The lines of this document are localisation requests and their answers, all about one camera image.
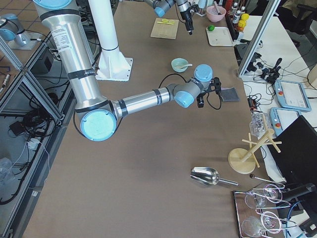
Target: ur robot arm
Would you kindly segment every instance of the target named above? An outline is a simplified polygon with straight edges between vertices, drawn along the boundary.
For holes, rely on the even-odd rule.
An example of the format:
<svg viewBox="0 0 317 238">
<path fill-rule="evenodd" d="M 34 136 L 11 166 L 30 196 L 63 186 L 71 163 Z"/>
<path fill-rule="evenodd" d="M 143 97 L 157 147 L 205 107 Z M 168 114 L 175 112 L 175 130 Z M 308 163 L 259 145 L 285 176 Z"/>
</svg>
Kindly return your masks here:
<svg viewBox="0 0 317 238">
<path fill-rule="evenodd" d="M 25 31 L 17 16 L 12 13 L 0 16 L 0 35 L 6 41 L 14 40 L 21 47 L 30 42 L 29 34 Z"/>
<path fill-rule="evenodd" d="M 209 89 L 212 68 L 199 65 L 194 77 L 185 84 L 171 84 L 117 101 L 108 100 L 98 87 L 83 36 L 79 29 L 80 14 L 74 0 L 34 0 L 42 24 L 49 27 L 62 59 L 67 77 L 77 99 L 75 111 L 80 129 L 92 141 L 111 137 L 117 120 L 153 106 L 175 100 L 186 108 Z"/>
<path fill-rule="evenodd" d="M 165 13 L 176 3 L 176 6 L 180 12 L 183 20 L 185 20 L 186 30 L 190 35 L 193 34 L 194 26 L 192 13 L 197 12 L 199 7 L 197 4 L 190 5 L 187 0 L 145 0 L 145 2 L 154 8 L 154 12 L 158 17 L 163 17 Z"/>
</svg>

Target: white tray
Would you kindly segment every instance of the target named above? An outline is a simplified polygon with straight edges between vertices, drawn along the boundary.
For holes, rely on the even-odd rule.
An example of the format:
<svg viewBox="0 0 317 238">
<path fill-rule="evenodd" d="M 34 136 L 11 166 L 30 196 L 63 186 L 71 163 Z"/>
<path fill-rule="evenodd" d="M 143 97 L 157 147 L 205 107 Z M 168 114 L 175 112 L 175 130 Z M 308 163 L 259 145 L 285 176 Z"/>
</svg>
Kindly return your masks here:
<svg viewBox="0 0 317 238">
<path fill-rule="evenodd" d="M 227 27 L 215 27 L 213 31 L 206 28 L 207 37 L 211 46 L 233 46 L 233 41 Z"/>
</svg>

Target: black cable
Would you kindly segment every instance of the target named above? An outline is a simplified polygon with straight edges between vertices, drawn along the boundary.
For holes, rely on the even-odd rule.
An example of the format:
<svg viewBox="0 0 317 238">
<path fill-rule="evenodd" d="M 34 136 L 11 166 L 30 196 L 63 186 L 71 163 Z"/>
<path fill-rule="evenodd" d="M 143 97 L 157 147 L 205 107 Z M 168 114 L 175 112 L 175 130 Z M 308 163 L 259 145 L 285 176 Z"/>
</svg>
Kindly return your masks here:
<svg viewBox="0 0 317 238">
<path fill-rule="evenodd" d="M 171 74 L 165 76 L 165 78 L 164 78 L 164 79 L 161 81 L 161 83 L 159 84 L 158 88 L 160 88 L 160 87 L 162 86 L 163 82 L 164 82 L 168 77 L 170 77 L 170 76 L 172 76 L 172 75 L 177 75 L 177 76 L 181 77 L 181 78 L 184 80 L 184 82 L 187 83 L 186 79 L 185 79 L 182 75 L 180 75 L 179 73 L 171 73 Z"/>
<path fill-rule="evenodd" d="M 63 99 L 63 97 L 65 96 L 65 93 L 67 92 L 67 89 L 69 87 L 69 84 L 67 84 L 65 90 L 63 91 L 62 95 L 60 96 L 59 100 L 58 100 L 58 105 L 59 105 L 59 102 Z"/>
<path fill-rule="evenodd" d="M 316 44 L 317 44 L 317 41 L 313 44 L 313 46 L 309 49 L 309 51 L 307 51 L 307 53 L 305 53 L 305 54 L 303 54 L 302 56 L 300 56 L 300 57 L 294 59 L 293 61 L 291 61 L 291 62 L 289 63 L 289 65 L 288 65 L 287 67 L 285 67 L 284 69 L 288 68 L 294 61 L 296 61 L 296 60 L 298 60 L 298 59 L 304 57 L 305 55 L 307 55 L 307 54 L 315 47 Z"/>
<path fill-rule="evenodd" d="M 62 87 L 62 86 L 64 86 L 64 85 L 66 85 L 66 84 L 69 84 L 69 81 L 66 81 L 66 82 L 64 82 L 63 84 L 61 84 L 61 85 L 58 85 L 58 86 L 54 86 L 54 87 L 49 87 L 49 88 L 45 88 L 44 90 L 46 91 L 46 90 L 49 90 L 49 89 L 52 89 L 52 88 L 59 88 L 59 87 Z"/>
<path fill-rule="evenodd" d="M 221 94 L 219 93 L 218 94 L 218 96 L 219 96 L 219 107 L 218 108 L 216 108 L 216 107 L 214 107 L 213 105 L 211 105 L 211 103 L 209 102 L 209 95 L 210 95 L 210 93 L 207 93 L 208 95 L 207 95 L 207 103 L 209 104 L 209 106 L 211 106 L 213 109 L 215 109 L 215 110 L 220 110 L 220 108 L 221 108 L 221 105 L 222 105 L 222 102 L 221 102 Z"/>
<path fill-rule="evenodd" d="M 176 4 L 175 4 L 175 9 L 176 9 L 176 14 L 177 14 L 177 18 L 178 18 L 178 20 L 179 20 L 181 23 L 185 24 L 185 22 L 184 22 L 184 21 L 182 21 L 182 20 L 179 18 L 179 15 L 178 15 L 178 10 L 177 10 L 177 6 L 176 6 Z"/>
<path fill-rule="evenodd" d="M 309 70 L 306 79 L 307 79 L 308 84 L 309 84 L 314 90 L 317 90 L 317 88 L 315 88 L 315 87 L 309 82 L 309 74 L 311 73 L 311 71 L 312 71 L 312 70 Z"/>
<path fill-rule="evenodd" d="M 120 119 L 120 121 L 119 121 L 119 123 L 118 123 L 116 129 L 114 130 L 114 133 L 116 133 L 117 130 L 119 129 L 119 126 L 121 125 L 122 119 L 123 119 L 123 118 Z"/>
<path fill-rule="evenodd" d="M 43 34 L 43 33 L 41 33 L 41 32 L 38 32 L 38 31 L 32 31 L 32 30 L 26 30 L 26 31 L 30 31 L 30 32 L 34 32 L 34 33 L 39 33 L 39 34 L 41 34 L 42 36 L 45 37 L 43 41 L 45 41 L 46 39 L 48 39 L 48 40 L 50 41 L 50 43 L 52 44 L 52 46 L 54 46 L 53 41 L 51 41 L 51 39 L 50 39 L 47 35 L 45 35 L 45 34 Z"/>
<path fill-rule="evenodd" d="M 22 89 L 18 88 L 18 90 L 19 90 L 28 100 L 30 100 L 30 101 L 32 100 L 33 97 L 29 98 L 28 95 L 26 95 L 26 93 L 23 92 Z M 34 103 L 36 106 L 40 107 L 40 105 L 37 104 L 36 102 L 33 102 L 33 101 L 32 101 L 32 103 Z"/>
<path fill-rule="evenodd" d="M 249 95 L 252 93 L 252 87 L 248 84 L 243 84 L 244 86 L 248 86 L 249 88 L 251 88 L 251 91 L 249 92 Z"/>
<path fill-rule="evenodd" d="M 60 80 L 61 80 L 61 75 L 62 75 L 62 72 L 63 72 L 63 64 L 62 64 L 62 61 L 60 60 L 60 74 L 59 74 L 59 78 L 58 78 L 58 82 L 57 83 L 54 83 L 46 78 L 37 78 L 37 80 L 46 80 L 48 81 L 49 83 L 51 84 L 54 84 L 54 85 L 58 85 Z"/>
<path fill-rule="evenodd" d="M 266 158 L 266 156 L 267 156 L 266 151 L 265 151 L 265 149 L 263 149 L 263 147 L 262 147 L 262 146 L 261 146 L 260 148 L 261 148 L 261 150 L 263 150 L 263 151 L 264 151 L 264 153 L 265 153 L 265 155 L 264 155 L 264 157 L 263 157 L 263 159 L 265 159 L 265 158 Z"/>
<path fill-rule="evenodd" d="M 39 107 L 40 107 L 39 102 L 38 102 L 38 103 L 35 103 L 35 102 L 33 101 L 33 99 L 36 99 L 36 98 L 35 98 L 34 96 L 32 96 L 32 97 L 30 98 L 30 100 L 29 100 L 29 106 L 30 106 L 31 108 L 33 108 L 33 109 L 39 108 Z M 37 106 L 37 108 L 33 107 L 33 106 L 31 105 L 31 103 L 34 103 L 34 104 Z"/>
<path fill-rule="evenodd" d="M 22 176 L 22 178 L 19 179 L 19 180 L 20 180 L 20 183 L 19 183 L 18 188 L 17 188 L 17 190 L 15 191 L 15 193 L 11 194 L 11 198 L 7 199 L 6 201 L 2 201 L 2 197 L 1 197 L 1 198 L 0 198 L 0 205 L 6 205 L 6 204 L 8 204 L 9 202 L 11 202 L 11 201 L 18 195 L 18 193 L 19 193 L 19 191 L 20 191 L 20 189 L 21 189 L 22 183 L 23 183 L 23 181 L 24 181 L 24 179 L 25 179 L 25 177 L 26 177 L 26 175 L 27 175 L 27 172 L 30 170 L 30 167 L 31 167 L 31 166 L 29 166 L 29 167 L 27 168 L 27 170 L 26 170 L 26 172 L 24 173 L 24 175 Z"/>
<path fill-rule="evenodd" d="M 94 42 L 91 42 L 91 41 L 89 41 L 89 40 L 88 40 L 88 42 L 91 43 L 91 44 L 93 44 L 93 45 L 100 46 L 100 43 L 94 43 Z"/>
<path fill-rule="evenodd" d="M 23 132 L 21 132 L 21 133 L 20 133 L 19 135 L 17 135 L 17 136 L 16 136 L 16 135 L 12 136 L 12 135 L 9 134 L 9 131 L 12 131 L 12 130 L 9 129 L 8 132 L 7 132 L 8 136 L 10 136 L 11 138 L 17 138 L 17 137 L 22 136 L 22 135 L 25 134 L 25 131 L 23 131 Z"/>
<path fill-rule="evenodd" d="M 26 146 L 26 148 L 27 148 L 27 151 L 28 151 L 28 162 L 21 165 L 20 172 L 18 172 L 17 174 L 14 174 L 15 176 L 21 174 L 29 166 L 29 163 L 30 163 L 29 162 L 30 161 L 30 151 L 29 151 L 29 147 L 28 146 Z"/>
<path fill-rule="evenodd" d="M 92 66 L 94 66 L 94 65 L 97 63 L 97 60 L 98 60 L 100 54 L 102 53 L 102 51 L 103 51 L 103 50 L 102 50 L 102 47 L 99 46 L 99 52 L 98 52 L 98 54 L 96 55 L 95 61 L 93 62 Z"/>
<path fill-rule="evenodd" d="M 74 123 L 74 127 L 75 127 L 76 131 L 77 131 L 81 136 L 85 137 L 84 134 L 81 133 L 81 131 L 78 129 L 78 127 L 77 127 L 77 125 L 76 125 L 76 121 L 75 121 L 75 110 L 74 110 L 74 113 L 73 113 L 73 123 Z"/>
</svg>

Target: office chair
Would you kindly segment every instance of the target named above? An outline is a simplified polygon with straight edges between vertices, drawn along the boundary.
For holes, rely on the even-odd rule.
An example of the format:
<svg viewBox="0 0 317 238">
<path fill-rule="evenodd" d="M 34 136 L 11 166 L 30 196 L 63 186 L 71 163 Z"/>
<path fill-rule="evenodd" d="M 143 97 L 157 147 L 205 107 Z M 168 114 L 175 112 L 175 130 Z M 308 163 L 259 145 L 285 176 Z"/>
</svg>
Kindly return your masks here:
<svg viewBox="0 0 317 238">
<path fill-rule="evenodd" d="M 317 20 L 317 7 L 314 8 L 311 6 L 298 4 L 297 8 L 300 11 L 297 17 L 293 16 L 291 10 L 281 6 L 277 8 L 276 12 L 279 14 L 278 19 L 281 21 L 286 30 L 299 35 L 304 35 L 309 32 L 312 21 Z M 310 14 L 302 19 L 305 12 L 309 12 Z M 300 43 L 298 41 L 293 39 L 292 41 L 296 47 L 299 47 Z"/>
<path fill-rule="evenodd" d="M 297 8 L 299 9 L 299 14 L 297 17 L 293 16 L 291 10 L 282 7 L 286 0 L 282 0 L 279 4 L 279 7 L 276 10 L 276 13 L 279 14 L 278 19 L 281 21 L 282 25 L 286 30 L 290 32 L 297 33 L 299 35 L 304 35 L 309 32 L 310 25 L 313 20 L 317 20 L 317 8 L 298 4 Z M 262 16 L 265 8 L 267 6 L 267 0 L 258 0 L 257 7 L 250 13 L 250 15 L 259 15 Z M 302 19 L 305 12 L 310 12 L 310 14 Z M 300 43 L 296 40 L 293 40 L 295 46 L 299 47 Z"/>
</svg>

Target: blue cable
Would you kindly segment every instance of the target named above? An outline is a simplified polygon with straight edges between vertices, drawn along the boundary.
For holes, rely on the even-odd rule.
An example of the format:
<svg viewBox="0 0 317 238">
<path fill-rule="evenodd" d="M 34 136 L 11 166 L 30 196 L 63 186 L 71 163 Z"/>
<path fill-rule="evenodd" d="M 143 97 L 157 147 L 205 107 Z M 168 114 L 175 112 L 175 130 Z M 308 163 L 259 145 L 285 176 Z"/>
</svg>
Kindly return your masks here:
<svg viewBox="0 0 317 238">
<path fill-rule="evenodd" d="M 300 202 L 301 202 L 301 201 L 295 202 L 295 203 L 293 204 L 293 206 L 289 209 L 288 214 L 287 214 L 287 220 L 290 219 L 290 217 L 291 217 L 291 212 L 293 211 L 294 207 L 295 207 L 298 203 L 300 203 Z M 287 222 L 286 222 L 286 229 L 285 229 L 285 238 L 287 238 Z"/>
</svg>

